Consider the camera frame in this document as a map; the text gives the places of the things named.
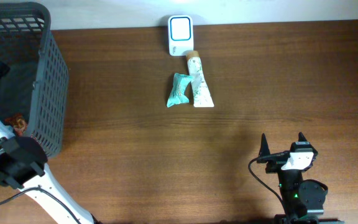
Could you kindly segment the white bamboo print tube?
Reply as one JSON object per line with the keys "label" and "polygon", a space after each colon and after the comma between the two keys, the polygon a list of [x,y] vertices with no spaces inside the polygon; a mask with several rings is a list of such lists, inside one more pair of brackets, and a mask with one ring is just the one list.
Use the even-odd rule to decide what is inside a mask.
{"label": "white bamboo print tube", "polygon": [[195,108],[213,108],[214,103],[204,77],[199,53],[195,50],[189,51],[186,59],[189,75],[193,77],[191,81],[193,106]]}

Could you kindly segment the teal snack packet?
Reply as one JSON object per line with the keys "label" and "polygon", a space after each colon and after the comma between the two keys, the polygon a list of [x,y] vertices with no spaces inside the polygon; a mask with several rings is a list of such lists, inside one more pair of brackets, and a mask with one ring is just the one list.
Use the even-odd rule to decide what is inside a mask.
{"label": "teal snack packet", "polygon": [[167,108],[173,105],[189,103],[185,95],[187,86],[193,81],[193,77],[185,74],[175,73],[173,76],[173,88],[167,100]]}

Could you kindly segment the orange chocolate bar wrapper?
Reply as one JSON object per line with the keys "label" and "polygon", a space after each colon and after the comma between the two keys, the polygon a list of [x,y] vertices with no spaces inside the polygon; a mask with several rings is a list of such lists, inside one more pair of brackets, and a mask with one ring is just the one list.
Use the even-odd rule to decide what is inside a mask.
{"label": "orange chocolate bar wrapper", "polygon": [[17,113],[9,118],[6,118],[4,122],[12,126],[18,136],[22,136],[27,129],[27,122],[21,113]]}

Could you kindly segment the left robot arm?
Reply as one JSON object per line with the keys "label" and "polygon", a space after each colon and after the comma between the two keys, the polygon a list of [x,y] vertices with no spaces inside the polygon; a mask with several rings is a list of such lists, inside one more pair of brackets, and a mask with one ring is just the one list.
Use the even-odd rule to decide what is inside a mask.
{"label": "left robot arm", "polygon": [[28,195],[57,223],[95,223],[48,165],[62,148],[68,81],[58,53],[0,57],[0,186]]}

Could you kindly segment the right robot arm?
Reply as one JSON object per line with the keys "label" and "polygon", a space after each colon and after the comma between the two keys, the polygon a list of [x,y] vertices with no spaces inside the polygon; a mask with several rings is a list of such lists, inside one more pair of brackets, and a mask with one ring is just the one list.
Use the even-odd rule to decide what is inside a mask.
{"label": "right robot arm", "polygon": [[328,194],[328,186],[313,179],[304,179],[303,173],[313,166],[318,155],[317,150],[305,138],[298,134],[288,151],[271,153],[265,134],[261,136],[258,156],[251,160],[265,164],[265,172],[278,175],[279,193],[261,181],[254,173],[251,175],[264,187],[271,191],[280,201],[284,214],[275,215],[274,223],[342,223],[338,219],[320,219],[324,214],[324,202]]}

